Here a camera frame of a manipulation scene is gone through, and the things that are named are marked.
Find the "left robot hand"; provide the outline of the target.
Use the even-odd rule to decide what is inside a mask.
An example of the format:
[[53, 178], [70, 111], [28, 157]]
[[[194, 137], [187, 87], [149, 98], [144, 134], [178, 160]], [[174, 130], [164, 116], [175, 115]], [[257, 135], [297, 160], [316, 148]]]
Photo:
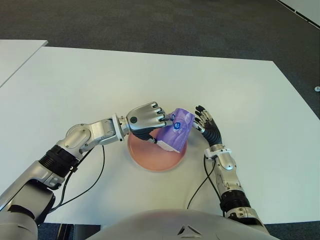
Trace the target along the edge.
[[151, 132], [173, 124], [170, 117], [155, 101], [131, 110], [126, 119], [129, 129], [135, 137], [153, 144], [157, 144], [157, 139], [151, 135]]

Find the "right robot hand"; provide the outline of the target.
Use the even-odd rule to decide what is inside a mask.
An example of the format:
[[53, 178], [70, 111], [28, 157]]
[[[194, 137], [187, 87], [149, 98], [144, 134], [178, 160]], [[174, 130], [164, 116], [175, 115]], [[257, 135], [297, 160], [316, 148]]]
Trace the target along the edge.
[[202, 134], [210, 147], [221, 145], [223, 143], [222, 136], [212, 115], [201, 105], [195, 107], [195, 114], [192, 126]]

